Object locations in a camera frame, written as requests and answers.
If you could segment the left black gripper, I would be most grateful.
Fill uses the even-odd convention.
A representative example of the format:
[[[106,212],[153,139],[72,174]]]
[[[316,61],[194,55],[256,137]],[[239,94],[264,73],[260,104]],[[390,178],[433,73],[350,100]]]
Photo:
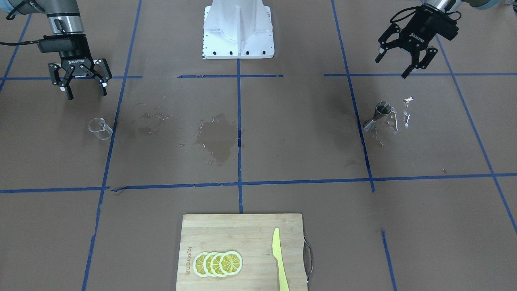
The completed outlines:
[[[427,68],[438,52],[437,48],[429,46],[429,42],[436,35],[427,39],[420,32],[423,20],[425,19],[423,11],[411,11],[408,15],[401,17],[399,20],[404,21],[406,19],[408,19],[408,22],[403,28],[400,28],[396,23],[391,23],[380,36],[378,39],[380,44],[379,54],[375,59],[377,64],[380,63],[387,51],[395,48],[409,51],[411,63],[401,74],[403,79],[406,79],[414,70]],[[389,38],[394,34],[399,34],[399,38],[389,41]],[[420,60],[420,52],[423,50],[425,50],[425,56]]]

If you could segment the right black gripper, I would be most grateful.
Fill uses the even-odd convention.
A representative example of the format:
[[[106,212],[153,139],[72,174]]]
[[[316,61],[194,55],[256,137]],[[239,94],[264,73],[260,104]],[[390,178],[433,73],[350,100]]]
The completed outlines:
[[[53,85],[57,85],[61,91],[65,92],[69,101],[73,100],[74,96],[70,88],[70,82],[73,77],[91,76],[91,74],[80,68],[83,65],[84,68],[98,75],[96,79],[99,81],[101,96],[107,96],[106,87],[108,81],[112,78],[109,64],[106,59],[96,59],[93,61],[86,35],[62,34],[59,35],[59,39],[65,40],[66,46],[59,50],[61,66],[56,63],[48,64],[50,81]],[[102,72],[96,72],[94,66],[100,68]],[[63,77],[60,76],[60,70],[65,72]]]

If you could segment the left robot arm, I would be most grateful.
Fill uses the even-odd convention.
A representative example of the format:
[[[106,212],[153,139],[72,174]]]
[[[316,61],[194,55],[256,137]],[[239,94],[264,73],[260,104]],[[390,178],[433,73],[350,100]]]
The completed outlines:
[[[430,46],[430,41],[436,35],[449,41],[458,35],[457,24],[462,16],[458,7],[464,2],[481,11],[499,3],[498,0],[425,0],[419,6],[403,9],[391,17],[390,25],[378,39],[380,48],[375,62],[380,63],[389,50],[400,48],[411,57],[402,78],[415,70],[426,69],[438,52]]]

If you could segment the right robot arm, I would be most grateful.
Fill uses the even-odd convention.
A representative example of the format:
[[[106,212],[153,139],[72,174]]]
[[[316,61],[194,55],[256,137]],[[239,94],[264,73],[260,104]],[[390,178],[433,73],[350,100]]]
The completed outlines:
[[[57,52],[59,63],[48,64],[50,81],[65,92],[68,100],[74,98],[70,82],[74,78],[93,78],[99,85],[101,96],[112,78],[106,59],[92,57],[76,0],[2,0],[1,10],[6,20],[17,15],[46,15],[52,35],[42,39],[19,42],[1,42],[4,46],[36,44],[41,53]]]

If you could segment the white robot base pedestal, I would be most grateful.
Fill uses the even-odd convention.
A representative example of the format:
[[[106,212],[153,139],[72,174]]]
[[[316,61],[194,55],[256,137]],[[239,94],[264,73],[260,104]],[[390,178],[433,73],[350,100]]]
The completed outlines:
[[[214,0],[204,8],[203,59],[275,55],[271,9],[262,0]]]

